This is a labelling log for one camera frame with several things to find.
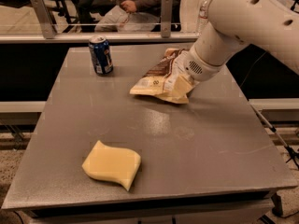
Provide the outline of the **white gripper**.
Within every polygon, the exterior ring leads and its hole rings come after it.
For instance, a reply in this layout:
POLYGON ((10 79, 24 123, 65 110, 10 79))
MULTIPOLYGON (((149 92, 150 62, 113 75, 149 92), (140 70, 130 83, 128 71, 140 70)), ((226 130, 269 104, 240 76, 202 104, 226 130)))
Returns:
POLYGON ((196 82, 207 81, 216 76, 220 66, 213 66, 204 62, 195 52, 194 48, 190 50, 180 49, 175 59, 175 67, 179 75, 175 82, 172 94, 176 98, 186 97, 187 94, 196 86, 196 82))

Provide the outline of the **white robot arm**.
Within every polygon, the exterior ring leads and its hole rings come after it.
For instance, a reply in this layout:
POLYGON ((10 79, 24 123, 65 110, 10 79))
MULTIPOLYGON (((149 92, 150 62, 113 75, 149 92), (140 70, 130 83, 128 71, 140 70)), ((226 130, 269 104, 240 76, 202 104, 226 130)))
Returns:
POLYGON ((227 65, 249 98, 299 96, 299 15, 278 0, 207 0, 207 25, 183 57, 193 84, 227 65))

